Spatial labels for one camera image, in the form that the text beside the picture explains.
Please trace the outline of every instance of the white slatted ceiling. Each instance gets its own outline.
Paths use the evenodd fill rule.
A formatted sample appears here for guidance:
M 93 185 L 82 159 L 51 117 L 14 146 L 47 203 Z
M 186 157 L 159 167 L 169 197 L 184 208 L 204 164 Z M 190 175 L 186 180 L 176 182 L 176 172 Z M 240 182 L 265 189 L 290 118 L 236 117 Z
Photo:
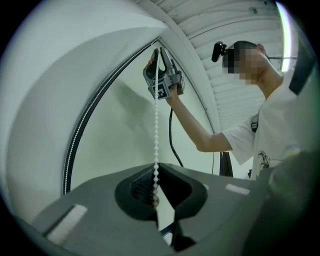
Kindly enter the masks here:
M 221 130 L 258 112 L 265 98 L 258 87 L 238 86 L 211 61 L 214 44 L 239 40 L 262 44 L 269 57 L 281 57 L 283 39 L 276 6 L 269 0 L 152 0 L 181 28 L 199 55 L 218 107 Z M 276 69 L 281 61 L 272 60 Z

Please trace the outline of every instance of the t-shirt sleeve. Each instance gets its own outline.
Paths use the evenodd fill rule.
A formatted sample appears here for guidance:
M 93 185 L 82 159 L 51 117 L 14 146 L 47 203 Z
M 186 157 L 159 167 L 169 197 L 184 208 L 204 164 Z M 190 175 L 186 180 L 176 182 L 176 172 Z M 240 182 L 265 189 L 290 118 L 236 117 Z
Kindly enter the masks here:
M 232 147 L 232 154 L 239 165 L 254 155 L 255 133 L 251 129 L 251 118 L 222 132 Z

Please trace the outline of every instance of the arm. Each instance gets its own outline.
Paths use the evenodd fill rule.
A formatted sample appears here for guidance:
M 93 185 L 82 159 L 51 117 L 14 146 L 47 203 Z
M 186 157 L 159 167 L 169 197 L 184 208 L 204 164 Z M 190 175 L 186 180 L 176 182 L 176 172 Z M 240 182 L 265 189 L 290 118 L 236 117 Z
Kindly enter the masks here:
M 221 152 L 230 151 L 228 140 L 222 133 L 209 134 L 206 129 L 194 118 L 186 106 L 181 102 L 177 94 L 177 86 L 170 89 L 171 97 L 166 99 L 173 109 L 183 129 L 193 141 L 196 148 L 201 152 Z

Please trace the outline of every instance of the person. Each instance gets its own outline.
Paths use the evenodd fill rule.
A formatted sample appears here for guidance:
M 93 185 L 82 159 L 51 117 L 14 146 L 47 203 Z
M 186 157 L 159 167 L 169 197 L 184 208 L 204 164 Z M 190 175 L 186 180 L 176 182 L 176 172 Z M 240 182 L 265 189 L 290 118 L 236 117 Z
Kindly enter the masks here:
M 299 151 L 284 118 L 290 103 L 296 99 L 289 89 L 291 77 L 273 67 L 263 45 L 247 41 L 238 41 L 228 48 L 222 67 L 245 81 L 245 86 L 258 86 L 265 97 L 258 113 L 243 123 L 210 134 L 179 99 L 176 85 L 171 86 L 171 96 L 166 101 L 199 151 L 231 151 L 239 165 L 253 157 L 250 178 L 255 180 L 262 169 L 274 167 Z

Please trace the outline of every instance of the curved white wall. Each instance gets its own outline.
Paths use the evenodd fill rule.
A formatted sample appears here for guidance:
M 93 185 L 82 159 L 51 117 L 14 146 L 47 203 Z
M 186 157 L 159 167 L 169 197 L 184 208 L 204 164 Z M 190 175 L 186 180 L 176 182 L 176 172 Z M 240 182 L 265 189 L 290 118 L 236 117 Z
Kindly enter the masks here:
M 30 222 L 61 196 L 76 121 L 102 80 L 167 26 L 128 0 L 45 1 L 0 68 L 0 171 L 6 202 Z

